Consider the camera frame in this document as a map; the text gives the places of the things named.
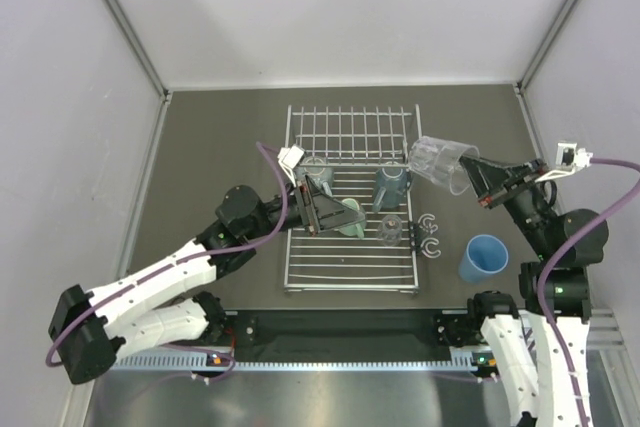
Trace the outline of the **mint green cup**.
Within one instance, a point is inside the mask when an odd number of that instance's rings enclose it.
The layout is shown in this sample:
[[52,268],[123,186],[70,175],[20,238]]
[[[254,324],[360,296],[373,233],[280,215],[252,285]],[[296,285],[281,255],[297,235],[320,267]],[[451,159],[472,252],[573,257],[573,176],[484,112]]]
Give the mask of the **mint green cup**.
[[347,237],[363,239],[365,237],[365,229],[367,224],[366,212],[358,200],[354,198],[344,198],[342,203],[357,212],[357,215],[350,220],[346,226],[340,227],[337,231]]

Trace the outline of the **pale speckled ceramic mug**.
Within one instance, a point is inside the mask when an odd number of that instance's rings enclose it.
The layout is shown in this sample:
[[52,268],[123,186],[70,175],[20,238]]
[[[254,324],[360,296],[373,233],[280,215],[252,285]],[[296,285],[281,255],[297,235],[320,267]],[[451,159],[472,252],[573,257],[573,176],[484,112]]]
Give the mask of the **pale speckled ceramic mug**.
[[328,165],[325,157],[305,157],[296,169],[297,175],[302,178],[308,176],[322,192],[332,196],[334,181],[334,169]]

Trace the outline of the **clear glass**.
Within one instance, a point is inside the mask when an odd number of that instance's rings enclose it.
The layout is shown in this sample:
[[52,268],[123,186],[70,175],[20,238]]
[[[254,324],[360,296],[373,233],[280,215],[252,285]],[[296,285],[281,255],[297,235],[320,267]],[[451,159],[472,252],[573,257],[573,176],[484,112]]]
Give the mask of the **clear glass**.
[[463,156],[478,158],[479,149],[457,141],[422,136],[409,151],[408,166],[413,174],[459,196],[470,187],[469,177],[460,163]]
[[377,239],[384,246],[397,246],[402,240],[402,219],[397,215],[384,216],[377,229]]

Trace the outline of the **grey-blue ceramic mug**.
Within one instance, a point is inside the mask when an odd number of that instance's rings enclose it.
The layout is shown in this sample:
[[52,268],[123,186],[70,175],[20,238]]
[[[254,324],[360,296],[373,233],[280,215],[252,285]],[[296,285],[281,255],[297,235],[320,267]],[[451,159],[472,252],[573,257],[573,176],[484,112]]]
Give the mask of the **grey-blue ceramic mug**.
[[391,211],[400,206],[411,185],[410,172],[400,164],[385,163],[376,172],[372,211]]

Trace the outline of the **blue plastic cup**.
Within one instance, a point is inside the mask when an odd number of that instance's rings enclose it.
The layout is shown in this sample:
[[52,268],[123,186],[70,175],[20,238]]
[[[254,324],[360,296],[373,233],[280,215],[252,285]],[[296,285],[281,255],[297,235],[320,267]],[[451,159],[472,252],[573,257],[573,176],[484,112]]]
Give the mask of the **blue plastic cup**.
[[469,240],[458,274],[469,283],[480,283],[501,273],[509,263],[509,251],[497,237],[481,234]]

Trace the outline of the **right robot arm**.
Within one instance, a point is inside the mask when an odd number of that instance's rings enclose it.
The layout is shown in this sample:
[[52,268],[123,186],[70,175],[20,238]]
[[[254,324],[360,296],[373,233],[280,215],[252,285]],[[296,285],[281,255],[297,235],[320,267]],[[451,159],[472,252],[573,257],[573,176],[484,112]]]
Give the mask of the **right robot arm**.
[[559,170],[539,159],[509,164],[469,154],[459,163],[479,204],[504,207],[537,256],[522,264],[519,274],[524,315],[510,295],[500,292],[479,293],[468,302],[467,332],[492,350],[512,425],[592,425],[586,270],[604,258],[605,215],[590,209],[556,211],[556,179],[580,168],[572,159]]

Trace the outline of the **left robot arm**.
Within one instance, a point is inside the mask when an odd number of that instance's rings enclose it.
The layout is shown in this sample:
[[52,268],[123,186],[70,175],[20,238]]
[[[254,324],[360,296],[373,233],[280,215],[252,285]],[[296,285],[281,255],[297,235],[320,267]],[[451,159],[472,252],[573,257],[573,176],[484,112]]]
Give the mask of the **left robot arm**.
[[174,306],[168,301],[236,272],[282,232],[302,228],[316,236],[364,219],[358,208],[326,194],[309,177],[282,187],[268,202],[249,186],[235,186],[215,221],[164,259],[101,287],[65,289],[48,327],[52,346],[45,363],[82,385],[149,348],[196,339],[217,343],[226,331],[218,298],[203,292]]

